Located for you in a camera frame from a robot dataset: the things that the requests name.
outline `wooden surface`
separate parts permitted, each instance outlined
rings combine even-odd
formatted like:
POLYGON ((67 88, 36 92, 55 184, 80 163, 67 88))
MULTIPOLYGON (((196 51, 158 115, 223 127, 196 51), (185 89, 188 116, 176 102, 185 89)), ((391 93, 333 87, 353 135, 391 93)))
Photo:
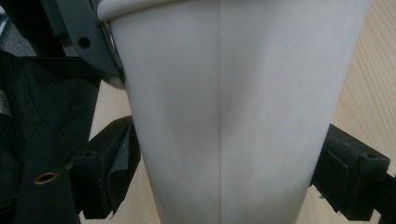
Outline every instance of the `wooden surface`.
MULTIPOLYGON (((92 136, 110 121, 130 113, 125 92, 103 83, 92 136)), ((389 174, 395 175, 396 0, 373 0, 332 123, 390 157, 389 174)), ((375 213, 371 222, 349 222, 335 214, 314 188, 309 188, 297 223, 377 223, 378 220, 375 213)), ((159 224, 144 163, 140 163, 128 195, 114 217, 82 222, 159 224)))

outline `black clamp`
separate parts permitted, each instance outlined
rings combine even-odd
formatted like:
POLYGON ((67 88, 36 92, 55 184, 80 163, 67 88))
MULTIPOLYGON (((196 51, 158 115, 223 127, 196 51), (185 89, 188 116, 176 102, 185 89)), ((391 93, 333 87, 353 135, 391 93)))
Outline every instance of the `black clamp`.
POLYGON ((132 117, 111 122, 71 161, 77 212, 89 219, 115 214, 140 162, 132 117))
POLYGON ((396 180, 388 167, 389 158, 331 125, 311 183, 348 220, 369 221, 375 209, 381 224, 394 224, 396 180))

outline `gray plastic part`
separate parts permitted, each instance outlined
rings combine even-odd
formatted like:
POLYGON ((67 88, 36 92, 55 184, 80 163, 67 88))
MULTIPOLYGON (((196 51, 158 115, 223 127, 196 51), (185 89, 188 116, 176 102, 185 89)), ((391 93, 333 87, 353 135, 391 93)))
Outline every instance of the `gray plastic part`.
POLYGON ((59 10, 58 4, 53 0, 41 0, 41 4, 46 11, 47 18, 49 20, 50 27, 53 35, 63 46, 70 46, 72 43, 67 33, 64 19, 62 18, 61 11, 59 10))
POLYGON ((97 20, 95 12, 97 3, 90 0, 57 0, 57 6, 46 0, 42 3, 49 18, 54 17, 49 8, 59 10, 60 17, 57 17, 57 22, 51 23, 52 30, 62 31, 65 27, 78 55, 103 72, 100 74, 101 79, 113 87, 123 89, 122 63, 111 44, 107 28, 97 20))

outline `screw hole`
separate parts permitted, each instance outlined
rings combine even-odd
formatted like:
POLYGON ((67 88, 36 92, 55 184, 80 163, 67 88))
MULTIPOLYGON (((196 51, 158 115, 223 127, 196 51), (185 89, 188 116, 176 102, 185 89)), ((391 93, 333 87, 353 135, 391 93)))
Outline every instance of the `screw hole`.
POLYGON ((47 184, 47 183, 53 181, 56 178, 58 178, 58 174, 57 173, 53 173, 53 172, 45 173, 43 175, 38 176, 35 179, 35 184, 36 185, 47 184))
POLYGON ((82 37, 78 40, 78 44, 82 49, 87 49, 91 45, 91 40, 87 37, 82 37))
POLYGON ((85 153, 85 156, 86 156, 86 157, 94 157, 94 156, 96 156, 96 152, 94 152, 94 151, 88 151, 88 152, 85 153))

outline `black fabric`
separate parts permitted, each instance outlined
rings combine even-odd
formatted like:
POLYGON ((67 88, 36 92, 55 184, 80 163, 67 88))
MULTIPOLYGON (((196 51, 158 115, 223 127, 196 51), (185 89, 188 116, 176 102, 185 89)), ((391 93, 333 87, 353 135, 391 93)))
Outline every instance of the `black fabric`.
POLYGON ((88 142, 97 88, 3 51, 0 80, 12 112, 0 117, 0 216, 16 207, 14 223, 76 223, 64 167, 88 142))

